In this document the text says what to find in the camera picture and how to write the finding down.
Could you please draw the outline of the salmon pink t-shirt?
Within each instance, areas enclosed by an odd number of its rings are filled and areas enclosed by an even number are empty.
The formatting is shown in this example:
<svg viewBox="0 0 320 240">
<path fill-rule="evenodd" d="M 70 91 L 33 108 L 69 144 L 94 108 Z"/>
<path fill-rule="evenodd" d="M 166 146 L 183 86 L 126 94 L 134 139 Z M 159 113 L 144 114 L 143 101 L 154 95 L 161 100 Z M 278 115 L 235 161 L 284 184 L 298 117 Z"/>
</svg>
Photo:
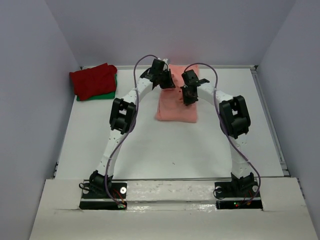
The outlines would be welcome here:
<svg viewBox="0 0 320 240">
<path fill-rule="evenodd" d="M 182 73 L 186 66 L 169 65 L 175 88 L 162 89 L 159 95 L 155 119 L 158 121 L 173 121 L 196 123 L 198 120 L 197 104 L 185 105 L 181 87 L 184 86 Z"/>
</svg>

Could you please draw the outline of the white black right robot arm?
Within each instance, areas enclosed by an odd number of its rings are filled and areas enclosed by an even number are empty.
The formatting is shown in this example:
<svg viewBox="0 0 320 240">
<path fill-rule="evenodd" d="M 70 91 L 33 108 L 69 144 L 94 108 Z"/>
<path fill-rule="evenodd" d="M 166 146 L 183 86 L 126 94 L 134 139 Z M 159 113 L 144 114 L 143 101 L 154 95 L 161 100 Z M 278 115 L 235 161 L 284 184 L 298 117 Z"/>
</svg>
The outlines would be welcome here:
<svg viewBox="0 0 320 240">
<path fill-rule="evenodd" d="M 257 186 L 253 168 L 241 147 L 247 143 L 247 134 L 251 119 L 245 98 L 232 96 L 216 86 L 209 86 L 210 81 L 199 79 L 194 70 L 186 70 L 182 74 L 184 85 L 181 87 L 185 105 L 191 105 L 203 99 L 215 107 L 220 128 L 227 137 L 231 153 L 231 180 L 215 183 L 213 195 L 218 200 L 225 198 L 249 198 Z"/>
</svg>

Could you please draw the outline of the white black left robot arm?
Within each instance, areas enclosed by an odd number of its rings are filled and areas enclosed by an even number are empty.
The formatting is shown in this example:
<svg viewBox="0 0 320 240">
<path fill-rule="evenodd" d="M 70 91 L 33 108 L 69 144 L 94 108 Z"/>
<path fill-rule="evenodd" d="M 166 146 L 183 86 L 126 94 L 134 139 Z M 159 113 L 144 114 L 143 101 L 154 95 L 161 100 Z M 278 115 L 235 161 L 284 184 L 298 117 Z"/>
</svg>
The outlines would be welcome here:
<svg viewBox="0 0 320 240">
<path fill-rule="evenodd" d="M 97 196 L 112 198 L 112 179 L 115 163 L 124 140 L 134 130 L 140 101 L 155 87 L 174 88 L 168 59 L 153 59 L 151 67 L 139 78 L 133 73 L 134 88 L 122 98 L 115 98 L 110 112 L 110 132 L 103 155 L 89 177 L 88 189 Z"/>
</svg>

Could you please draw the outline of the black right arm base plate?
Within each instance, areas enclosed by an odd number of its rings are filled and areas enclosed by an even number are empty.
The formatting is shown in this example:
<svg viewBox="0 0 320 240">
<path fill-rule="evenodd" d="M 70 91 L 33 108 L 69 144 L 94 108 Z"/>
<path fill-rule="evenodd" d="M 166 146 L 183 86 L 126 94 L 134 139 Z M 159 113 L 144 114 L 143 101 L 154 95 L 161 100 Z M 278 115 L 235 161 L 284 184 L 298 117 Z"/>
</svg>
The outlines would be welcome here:
<svg viewBox="0 0 320 240">
<path fill-rule="evenodd" d="M 212 193 L 216 199 L 215 206 L 217 210 L 263 209 L 260 193 L 252 199 L 258 189 L 257 182 L 240 192 L 232 190 L 231 186 L 232 183 L 230 181 L 218 181 L 214 183 Z"/>
</svg>

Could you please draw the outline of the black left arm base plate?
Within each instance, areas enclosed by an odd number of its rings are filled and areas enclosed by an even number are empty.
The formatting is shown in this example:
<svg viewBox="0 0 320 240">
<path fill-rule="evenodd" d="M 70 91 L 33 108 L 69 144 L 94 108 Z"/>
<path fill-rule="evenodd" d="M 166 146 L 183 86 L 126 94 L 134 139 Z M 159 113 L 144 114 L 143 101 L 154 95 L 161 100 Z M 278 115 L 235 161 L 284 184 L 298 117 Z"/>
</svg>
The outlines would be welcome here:
<svg viewBox="0 0 320 240">
<path fill-rule="evenodd" d="M 107 210 L 122 211 L 127 209 L 127 183 L 116 181 L 112 183 L 109 193 L 94 192 L 93 187 L 89 186 L 89 182 L 81 182 L 81 198 L 79 208 L 81 210 Z"/>
</svg>

